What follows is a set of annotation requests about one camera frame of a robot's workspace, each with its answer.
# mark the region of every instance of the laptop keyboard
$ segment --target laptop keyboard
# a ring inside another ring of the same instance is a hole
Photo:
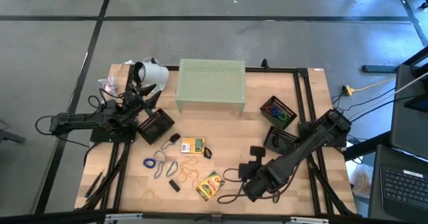
[[[383,167],[382,187],[383,198],[428,210],[427,175]]]

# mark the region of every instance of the table leg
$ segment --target table leg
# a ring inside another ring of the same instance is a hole
[[[182,101],[176,101],[177,108],[179,109],[179,112],[181,113],[183,111],[183,102]]]
[[[349,148],[347,148],[343,155],[345,157],[345,161],[353,160],[359,156],[364,156],[366,154],[370,154],[376,150],[376,146],[378,144],[383,144],[389,146],[391,131],[380,134],[376,137],[368,139],[360,144],[355,144]]]
[[[20,137],[17,134],[12,134],[12,133],[10,133],[8,131],[4,131],[4,130],[0,131],[0,139],[1,140],[12,140],[12,141],[15,141],[18,143],[22,143],[25,140],[24,137]]]
[[[239,115],[243,114],[244,107],[245,107],[245,104],[239,104]]]

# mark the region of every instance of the small black bin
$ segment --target small black bin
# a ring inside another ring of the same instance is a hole
[[[270,126],[269,132],[266,135],[263,146],[278,154],[290,154],[299,144],[300,139],[290,133],[287,133],[279,128]]]
[[[175,123],[162,109],[158,109],[154,114],[156,117],[147,118],[137,131],[149,143],[153,144],[164,133],[166,133]]]
[[[287,120],[282,121],[275,116],[266,112],[266,108],[272,106],[281,110],[286,116]],[[272,96],[262,107],[260,107],[261,114],[263,114],[274,126],[280,129],[285,129],[293,120],[297,117],[297,114],[293,112],[290,108],[288,108],[280,99],[276,98],[276,96]]]

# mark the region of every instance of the concrete floor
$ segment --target concrete floor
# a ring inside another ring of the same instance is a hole
[[[408,1],[427,31],[427,13],[416,8],[423,0]],[[102,2],[0,0],[0,15],[98,15]],[[111,0],[107,15],[407,16],[400,0]],[[0,144],[0,216],[27,214],[33,207],[55,142],[38,134],[34,122],[67,109],[94,26],[93,21],[0,21],[0,119],[27,137],[25,144]],[[259,66],[267,58],[272,67],[324,68],[334,96],[344,84],[360,88],[394,76],[363,74],[361,65],[398,65],[422,47],[410,23],[104,22],[77,112],[93,111],[86,98],[97,92],[97,80],[106,77],[110,64],[152,55],[164,65],[177,65],[180,58],[205,58]],[[340,106],[368,100],[393,86],[389,82],[342,98]],[[351,134],[370,138],[388,130],[391,111],[392,106],[386,106],[360,119]],[[73,132],[70,139],[87,142],[89,135]],[[66,146],[47,212],[72,210],[85,151]],[[364,161],[372,163],[369,156]]]

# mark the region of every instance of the wooden table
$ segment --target wooden table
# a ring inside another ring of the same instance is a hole
[[[118,68],[118,64],[113,64],[110,69],[110,75]],[[118,92],[124,91],[128,68],[128,66],[122,66],[120,71],[115,74],[119,87]],[[332,107],[326,76],[323,69],[309,69],[308,71],[316,115],[319,117]],[[242,116],[238,114],[239,110],[236,106],[204,103],[188,103],[184,106],[184,111],[179,113],[175,104],[177,76],[178,71],[170,71],[168,84],[156,106],[157,108],[162,108],[175,121],[175,125],[152,145],[147,144],[137,134],[136,141],[130,147],[119,210],[137,213],[313,215],[314,208],[308,169],[304,163],[300,165],[290,188],[281,196],[279,203],[276,204],[272,200],[257,200],[252,203],[246,197],[238,198],[238,200],[228,205],[217,203],[217,197],[237,193],[240,183],[230,182],[226,182],[212,199],[204,201],[196,192],[196,185],[192,185],[195,175],[191,175],[183,183],[177,181],[178,172],[171,178],[165,176],[172,160],[181,163],[187,159],[186,156],[196,156],[198,158],[199,162],[194,169],[199,171],[200,181],[212,171],[216,171],[221,175],[225,169],[237,168],[239,163],[255,160],[254,156],[249,155],[249,148],[250,146],[263,146],[264,138],[271,126],[268,120],[260,114],[260,106],[275,95],[298,113],[293,74],[246,73],[247,104]],[[300,81],[306,119],[308,120],[310,118],[306,95],[304,94],[304,84],[303,80]],[[147,115],[141,112],[138,120],[142,122],[146,118]],[[298,118],[286,128],[286,131],[298,135],[297,123]],[[154,152],[159,150],[161,145],[176,132],[181,136],[205,138],[207,147],[213,152],[213,157],[209,160],[201,154],[181,154],[181,140],[179,140],[176,145],[169,146],[165,150],[169,161],[166,163],[162,175],[155,179],[153,176],[156,167],[148,169],[142,165],[142,162],[145,158],[153,157]],[[84,194],[96,178],[96,175],[100,171],[107,170],[111,151],[112,143],[101,143],[88,154],[76,199],[76,207],[81,207],[84,204]],[[345,205],[355,212],[354,199],[343,156],[334,148],[324,147],[323,151],[329,183]],[[266,150],[266,157],[263,158],[263,163],[277,156],[278,154]],[[237,179],[237,173],[230,172],[227,177]],[[178,193],[168,184],[171,179],[180,186],[181,190]],[[115,190],[116,181],[112,183],[110,188],[108,207],[112,207]],[[148,190],[151,190],[158,198],[153,198],[147,192]],[[319,183],[318,194],[320,196],[321,210],[326,212],[324,193]]]

